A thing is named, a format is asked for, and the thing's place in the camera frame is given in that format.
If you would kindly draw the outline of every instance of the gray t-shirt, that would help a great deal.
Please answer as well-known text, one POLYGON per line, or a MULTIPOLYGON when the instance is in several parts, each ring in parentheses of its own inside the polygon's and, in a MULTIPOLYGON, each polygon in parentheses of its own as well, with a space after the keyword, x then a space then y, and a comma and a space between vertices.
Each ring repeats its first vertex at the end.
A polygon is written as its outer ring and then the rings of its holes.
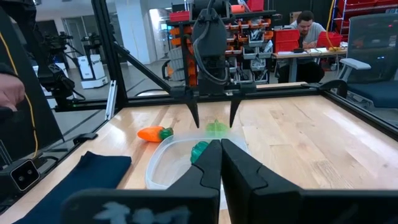
MULTIPOLYGON (((297 29, 297 21, 294 21, 290 26, 293 27, 293 29, 297 29)), ((304 37, 303 41, 305 41, 308 44, 311 42, 314 42, 314 41, 318 41, 319 34, 322 31, 325 31, 325 29, 322 27, 322 25, 317 22, 313 22, 310 30, 308 31, 308 34, 304 37)), ((309 63, 309 62, 313 62, 313 59, 312 58, 298 58, 297 59, 298 64, 305 64, 305 63, 309 63)), ((279 67, 283 67, 283 66, 288 65, 289 61, 288 60, 279 60, 278 64, 279 64, 279 67)))

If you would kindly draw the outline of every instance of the navy blue cloth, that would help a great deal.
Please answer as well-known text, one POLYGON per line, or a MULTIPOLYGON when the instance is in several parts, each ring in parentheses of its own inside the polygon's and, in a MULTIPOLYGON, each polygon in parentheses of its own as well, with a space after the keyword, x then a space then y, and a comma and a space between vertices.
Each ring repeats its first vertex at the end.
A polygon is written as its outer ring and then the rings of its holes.
POLYGON ((72 194, 91 188, 115 189, 127 172, 131 158, 99 156, 87 152, 76 167, 17 224, 60 223, 61 204, 72 194))
POLYGON ((398 81, 348 84, 348 90, 371 100, 377 108, 398 108, 398 81))

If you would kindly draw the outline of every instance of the clear plastic container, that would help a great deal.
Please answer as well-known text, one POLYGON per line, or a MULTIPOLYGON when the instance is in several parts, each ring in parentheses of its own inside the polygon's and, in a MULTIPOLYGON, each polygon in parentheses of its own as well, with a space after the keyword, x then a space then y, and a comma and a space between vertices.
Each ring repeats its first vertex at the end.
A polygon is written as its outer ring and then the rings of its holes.
MULTIPOLYGON (((248 147, 243 138, 231 133, 190 133, 176 134, 164 139, 152 155, 145 174, 148 189, 165 190, 177 181, 191 167, 192 147, 200 141, 229 139, 244 152, 248 147)), ((220 210, 227 209, 223 184, 220 192, 220 210)))

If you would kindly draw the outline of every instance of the desk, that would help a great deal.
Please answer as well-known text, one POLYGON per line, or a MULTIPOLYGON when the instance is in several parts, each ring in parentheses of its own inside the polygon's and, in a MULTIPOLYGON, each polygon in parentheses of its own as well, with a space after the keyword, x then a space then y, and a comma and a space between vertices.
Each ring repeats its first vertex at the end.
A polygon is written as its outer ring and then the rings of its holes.
POLYGON ((297 59, 298 58, 305 58, 305 57, 311 57, 311 58, 320 58, 320 57, 333 57, 336 55, 345 55, 347 54, 347 49, 344 50, 339 50, 336 52, 331 52, 328 51, 326 48, 319 48, 319 49, 312 49, 311 52, 307 53, 291 53, 291 54, 278 54, 274 53, 272 56, 276 58, 277 60, 279 59, 287 59, 289 60, 289 65, 290 65, 290 72, 289 72, 289 82, 296 82, 297 79, 297 59))
MULTIPOLYGON (((229 104, 200 103, 200 123, 228 124, 229 104)), ((144 189, 147 163, 158 144, 136 133, 153 125, 171 126, 175 133, 197 129, 185 105, 124 108, 95 140, 76 149, 1 215, 0 223, 22 218, 87 151, 131 156, 132 166, 118 188, 144 189)), ((322 96, 244 100, 232 131, 245 138, 254 158, 305 189, 398 189, 398 142, 322 96)), ((220 212, 220 223, 230 223, 227 210, 220 212)))

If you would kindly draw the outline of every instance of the man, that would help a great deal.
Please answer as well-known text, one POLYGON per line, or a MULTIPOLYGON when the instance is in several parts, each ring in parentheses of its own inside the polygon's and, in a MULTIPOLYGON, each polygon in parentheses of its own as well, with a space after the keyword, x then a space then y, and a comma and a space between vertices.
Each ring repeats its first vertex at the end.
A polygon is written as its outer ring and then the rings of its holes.
POLYGON ((24 98, 24 84, 6 64, 0 63, 0 107, 17 111, 17 104, 24 98))
MULTIPOLYGON (((321 24, 313 21, 314 16, 310 11, 303 11, 295 22, 290 26, 300 31, 300 40, 304 49, 311 49, 317 47, 319 34, 325 29, 321 24)), ((287 61, 279 62, 279 83, 289 82, 289 63, 287 61)), ((307 83, 319 82, 325 72, 314 62, 313 58, 298 58, 297 59, 297 81, 307 83)))

